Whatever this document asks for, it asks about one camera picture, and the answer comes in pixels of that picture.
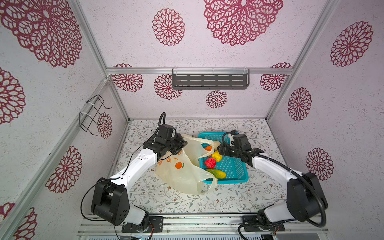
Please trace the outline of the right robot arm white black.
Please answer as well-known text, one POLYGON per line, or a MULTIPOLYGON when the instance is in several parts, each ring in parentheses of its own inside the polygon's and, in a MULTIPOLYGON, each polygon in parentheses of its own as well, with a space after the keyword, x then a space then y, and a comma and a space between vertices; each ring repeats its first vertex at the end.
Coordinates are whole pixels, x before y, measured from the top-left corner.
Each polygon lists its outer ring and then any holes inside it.
POLYGON ((285 200, 258 212, 258 226, 267 227, 292 221, 308 222, 318 228, 326 225, 328 202, 315 174, 293 170, 263 150, 252 148, 247 136, 237 131, 223 134, 218 151, 222 156, 239 158, 248 166, 261 170, 279 182, 286 191, 285 200))

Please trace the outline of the cream plastic bag orange print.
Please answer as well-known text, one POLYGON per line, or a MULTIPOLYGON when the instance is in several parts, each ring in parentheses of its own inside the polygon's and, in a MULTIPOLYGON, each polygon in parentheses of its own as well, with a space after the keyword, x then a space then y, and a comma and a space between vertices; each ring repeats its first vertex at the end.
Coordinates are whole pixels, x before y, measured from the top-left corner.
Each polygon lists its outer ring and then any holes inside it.
POLYGON ((168 152, 158 161, 155 175, 164 183, 187 195, 204 195, 212 192, 218 185, 218 179, 200 168, 199 159, 208 157, 220 145, 218 141, 182 135, 188 144, 177 154, 168 152))

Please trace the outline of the red fruit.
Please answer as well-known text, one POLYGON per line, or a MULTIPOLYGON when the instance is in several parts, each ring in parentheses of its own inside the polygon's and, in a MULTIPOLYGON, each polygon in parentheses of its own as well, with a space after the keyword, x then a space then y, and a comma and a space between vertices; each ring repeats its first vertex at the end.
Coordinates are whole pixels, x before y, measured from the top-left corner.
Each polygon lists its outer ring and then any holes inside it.
POLYGON ((205 166, 207 167, 207 169, 214 169, 216 164, 217 162, 213 158, 209 158, 205 161, 205 166))

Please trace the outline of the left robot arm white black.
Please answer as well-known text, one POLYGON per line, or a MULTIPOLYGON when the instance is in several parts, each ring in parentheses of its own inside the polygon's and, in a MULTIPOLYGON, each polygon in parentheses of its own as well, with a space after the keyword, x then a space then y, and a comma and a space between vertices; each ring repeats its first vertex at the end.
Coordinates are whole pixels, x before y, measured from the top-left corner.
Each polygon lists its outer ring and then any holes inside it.
POLYGON ((126 168, 109 179, 100 178, 95 184, 91 213, 114 226, 123 223, 146 229, 150 224, 149 212, 130 206, 129 192, 136 181, 165 157, 179 154, 188 144, 170 125, 162 124, 139 147, 138 155, 126 168))

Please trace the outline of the green yellow mango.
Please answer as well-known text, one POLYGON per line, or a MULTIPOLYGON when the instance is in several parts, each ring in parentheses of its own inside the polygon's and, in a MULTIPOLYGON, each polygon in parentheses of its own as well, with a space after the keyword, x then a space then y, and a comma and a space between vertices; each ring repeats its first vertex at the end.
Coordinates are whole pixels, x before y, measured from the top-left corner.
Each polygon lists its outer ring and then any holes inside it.
POLYGON ((217 169, 206 169, 206 171, 214 175, 214 177, 219 180, 225 179, 227 177, 225 172, 217 169))

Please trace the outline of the yellow lemon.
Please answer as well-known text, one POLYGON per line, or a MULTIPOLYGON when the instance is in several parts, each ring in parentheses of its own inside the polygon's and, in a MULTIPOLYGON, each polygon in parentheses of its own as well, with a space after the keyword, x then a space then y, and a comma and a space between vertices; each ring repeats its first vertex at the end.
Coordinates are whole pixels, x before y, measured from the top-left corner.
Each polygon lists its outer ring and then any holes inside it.
POLYGON ((213 158, 217 163, 220 162, 223 158, 222 155, 218 151, 215 151, 212 155, 211 158, 213 158))

